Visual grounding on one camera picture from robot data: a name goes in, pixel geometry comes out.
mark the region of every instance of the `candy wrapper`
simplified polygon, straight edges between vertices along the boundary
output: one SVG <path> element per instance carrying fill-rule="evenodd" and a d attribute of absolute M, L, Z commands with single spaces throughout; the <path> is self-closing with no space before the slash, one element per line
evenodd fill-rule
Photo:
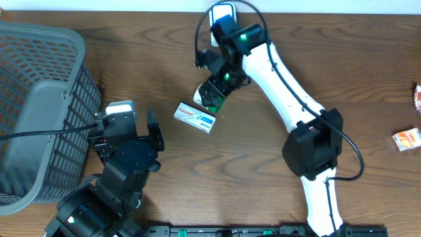
<path fill-rule="evenodd" d="M 418 114 L 421 116 L 421 86 L 416 85 L 414 92 L 414 103 Z"/>
<path fill-rule="evenodd" d="M 399 151 L 405 151 L 421 146 L 421 133 L 417 128 L 398 132 L 392 136 Z"/>

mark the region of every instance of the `white box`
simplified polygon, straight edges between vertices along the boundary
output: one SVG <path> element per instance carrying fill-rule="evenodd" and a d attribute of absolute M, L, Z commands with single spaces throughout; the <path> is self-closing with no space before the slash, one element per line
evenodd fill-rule
<path fill-rule="evenodd" d="M 215 123 L 216 117 L 195 109 L 186 103 L 181 102 L 174 118 L 186 122 L 202 131 L 209 133 Z"/>

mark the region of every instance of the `gray basket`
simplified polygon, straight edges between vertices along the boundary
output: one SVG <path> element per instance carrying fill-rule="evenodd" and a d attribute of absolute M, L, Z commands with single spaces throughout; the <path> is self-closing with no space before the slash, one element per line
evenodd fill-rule
<path fill-rule="evenodd" d="M 72 30 L 0 21 L 0 135 L 94 122 L 100 93 Z M 58 201 L 78 185 L 88 131 L 0 142 L 0 215 Z"/>

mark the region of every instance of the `wood grain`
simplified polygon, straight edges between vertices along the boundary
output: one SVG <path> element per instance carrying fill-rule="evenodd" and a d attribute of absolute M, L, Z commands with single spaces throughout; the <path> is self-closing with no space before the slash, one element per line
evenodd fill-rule
<path fill-rule="evenodd" d="M 256 84 L 229 97 L 210 134 L 172 118 L 180 100 L 191 101 L 209 76 L 192 65 L 200 14 L 7 11 L 2 17 L 77 31 L 104 104 L 134 100 L 140 134 L 146 133 L 147 110 L 153 110 L 166 150 L 159 155 L 161 170 L 149 178 L 137 220 L 174 225 L 306 221 L 301 183 L 282 158 L 287 132 Z M 265 17 L 287 67 L 317 101 L 339 109 L 344 130 L 364 155 L 364 176 L 336 184 L 341 216 L 352 224 L 384 224 L 390 236 L 419 236 L 421 149 L 398 152 L 391 135 L 421 128 L 412 101 L 414 85 L 421 83 L 421 16 Z M 243 26 L 254 22 L 253 14 L 239 15 Z M 210 47 L 208 30 L 201 30 L 201 48 Z M 338 175 L 358 169 L 344 144 Z M 85 175 L 101 171 L 91 152 Z M 54 214 L 52 203 L 0 217 L 0 235 L 41 236 Z"/>

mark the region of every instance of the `white wall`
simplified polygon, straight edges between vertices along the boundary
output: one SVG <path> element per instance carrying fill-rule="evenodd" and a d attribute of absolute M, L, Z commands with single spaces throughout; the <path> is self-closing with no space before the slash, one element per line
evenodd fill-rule
<path fill-rule="evenodd" d="M 213 0 L 0 0 L 5 10 L 202 12 Z M 249 0 L 268 13 L 421 14 L 421 0 Z M 236 3 L 240 12 L 249 8 Z"/>

